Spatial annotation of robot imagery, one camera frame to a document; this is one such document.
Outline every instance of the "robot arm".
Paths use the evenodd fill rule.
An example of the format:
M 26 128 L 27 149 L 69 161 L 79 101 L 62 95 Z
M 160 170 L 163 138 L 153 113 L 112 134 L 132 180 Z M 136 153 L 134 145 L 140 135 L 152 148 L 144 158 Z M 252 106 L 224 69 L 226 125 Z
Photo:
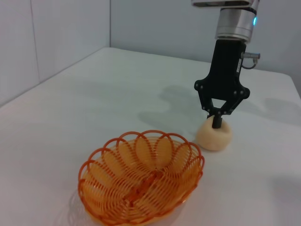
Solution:
M 245 52 L 256 24 L 260 0 L 191 1 L 198 8 L 221 8 L 210 72 L 203 80 L 196 81 L 194 86 L 202 109 L 209 113 L 209 117 L 214 115 L 212 127 L 218 129 L 222 124 L 222 116 L 231 115 L 241 101 L 250 96 L 250 90 L 240 84 L 239 76 L 244 58 L 253 59 L 252 68 L 260 58 L 260 54 Z M 226 102 L 217 108 L 213 106 L 213 98 Z

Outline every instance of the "white wall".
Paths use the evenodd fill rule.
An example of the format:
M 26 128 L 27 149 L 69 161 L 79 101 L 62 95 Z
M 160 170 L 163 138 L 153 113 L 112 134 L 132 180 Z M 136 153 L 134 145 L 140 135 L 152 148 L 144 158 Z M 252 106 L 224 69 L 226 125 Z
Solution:
M 290 75 L 301 94 L 300 8 L 299 0 L 262 0 L 247 51 L 261 52 L 257 69 Z M 111 0 L 111 46 L 210 62 L 218 16 L 190 0 Z
M 0 0 L 0 106 L 109 44 L 110 0 Z
M 0 0 L 0 106 L 39 83 L 30 0 Z
M 110 0 L 32 0 L 41 81 L 110 44 Z

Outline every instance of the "orange wicker basket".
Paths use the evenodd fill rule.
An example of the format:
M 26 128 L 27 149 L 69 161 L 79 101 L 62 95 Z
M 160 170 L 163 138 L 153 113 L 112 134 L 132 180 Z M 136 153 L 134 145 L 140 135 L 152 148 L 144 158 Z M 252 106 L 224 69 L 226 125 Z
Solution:
M 198 186 L 204 162 L 199 147 L 180 135 L 128 132 L 94 151 L 82 165 L 79 197 L 98 223 L 144 226 L 186 201 Z

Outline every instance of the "basket rim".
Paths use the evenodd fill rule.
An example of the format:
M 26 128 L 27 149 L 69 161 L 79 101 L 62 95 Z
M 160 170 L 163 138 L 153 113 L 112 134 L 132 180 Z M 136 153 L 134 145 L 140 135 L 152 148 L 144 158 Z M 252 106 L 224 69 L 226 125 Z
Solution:
M 150 142 L 149 142 L 148 138 L 145 136 L 146 134 L 150 134 L 150 133 L 161 134 L 161 136 L 159 136 L 159 137 L 152 136 L 153 138 L 157 138 L 156 144 L 158 144 L 158 142 L 159 142 L 160 139 L 163 139 L 163 138 L 166 137 L 166 138 L 168 138 L 171 141 L 171 144 L 173 146 L 173 142 L 175 141 L 175 140 L 171 139 L 171 136 L 173 136 L 173 137 L 178 137 L 178 138 L 180 138 L 183 141 L 183 143 L 181 145 L 187 145 L 191 151 L 192 151 L 192 147 L 194 147 L 198 151 L 198 157 L 199 157 L 199 161 L 201 163 L 201 166 L 200 166 L 200 171 L 199 171 L 198 177 L 196 179 L 196 182 L 195 182 L 194 186 L 192 186 L 179 199 L 179 201 L 173 207 L 165 210 L 164 212 L 151 214 L 148 217 L 146 217 L 142 222 L 135 222 L 135 220 L 137 220 L 137 219 L 133 219 L 133 220 L 116 220 L 116 222 L 114 224 L 112 224 L 111 222 L 114 221 L 114 220 L 112 220 L 111 218 L 105 217 L 105 216 L 101 216 L 101 215 L 95 214 L 93 212 L 93 210 L 90 208 L 90 206 L 87 204 L 86 200 L 84 199 L 84 195 L 82 194 L 82 189 L 81 189 L 82 186 L 81 185 L 86 180 L 81 178 L 82 171 L 83 171 L 83 169 L 85 167 L 87 167 L 87 170 L 89 170 L 90 164 L 96 162 L 92 158 L 97 153 L 99 153 L 99 152 L 104 153 L 104 152 L 111 151 L 111 148 L 113 148 L 113 146 L 111 148 L 107 148 L 107 146 L 109 144 L 113 143 L 113 142 L 116 142 L 115 147 L 116 147 L 117 151 L 118 151 L 118 146 L 119 146 L 120 141 L 123 142 L 123 143 L 125 143 L 126 145 L 128 145 L 129 148 L 131 148 L 131 146 L 129 145 L 128 142 L 130 142 L 130 141 L 136 141 L 139 138 L 144 138 L 149 143 L 149 145 L 150 145 Z M 127 141 L 127 140 L 124 139 L 124 137 L 128 136 L 128 135 L 137 135 L 137 137 L 135 139 L 131 139 L 130 141 Z M 183 136 L 181 136 L 179 134 L 176 134 L 176 133 L 165 133 L 165 132 L 160 131 L 160 130 L 147 130 L 147 131 L 145 131 L 143 133 L 138 133 L 138 132 L 130 131 L 130 132 L 123 133 L 120 137 L 113 138 L 113 139 L 109 140 L 108 142 L 106 142 L 103 145 L 103 147 L 98 148 L 94 152 L 91 153 L 91 155 L 89 156 L 88 160 L 80 167 L 80 170 L 79 170 L 79 174 L 78 174 L 78 194 L 79 194 L 80 200 L 82 201 L 82 203 L 83 203 L 86 211 L 88 211 L 93 217 L 95 217 L 96 219 L 98 219 L 99 221 L 105 223 L 108 226 L 118 226 L 118 225 L 121 225 L 121 224 L 131 224 L 131 225 L 143 224 L 143 223 L 146 223 L 146 222 L 152 220 L 153 218 L 160 218 L 160 217 L 163 217 L 163 216 L 171 213 L 172 211 L 175 210 L 175 208 L 177 208 L 179 205 L 181 205 L 182 203 L 184 203 L 186 201 L 187 197 L 197 188 L 198 183 L 199 183 L 200 179 L 203 176 L 204 164 L 205 164 L 205 158 L 202 156 L 202 153 L 201 153 L 201 150 L 200 150 L 199 146 L 196 145 L 193 142 L 189 142 L 187 139 L 185 139 Z

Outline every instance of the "table surface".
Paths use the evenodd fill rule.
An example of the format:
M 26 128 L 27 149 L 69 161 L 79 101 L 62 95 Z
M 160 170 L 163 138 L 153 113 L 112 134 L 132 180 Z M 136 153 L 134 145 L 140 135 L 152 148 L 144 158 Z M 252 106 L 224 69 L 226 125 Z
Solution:
M 193 141 L 206 119 L 194 82 L 209 63 L 104 48 L 0 108 L 0 223 L 92 226 L 77 196 L 80 166 L 124 132 Z M 224 117 L 226 150 L 203 151 L 204 176 L 156 226 L 301 225 L 301 100 L 284 74 L 243 70 L 251 96 Z

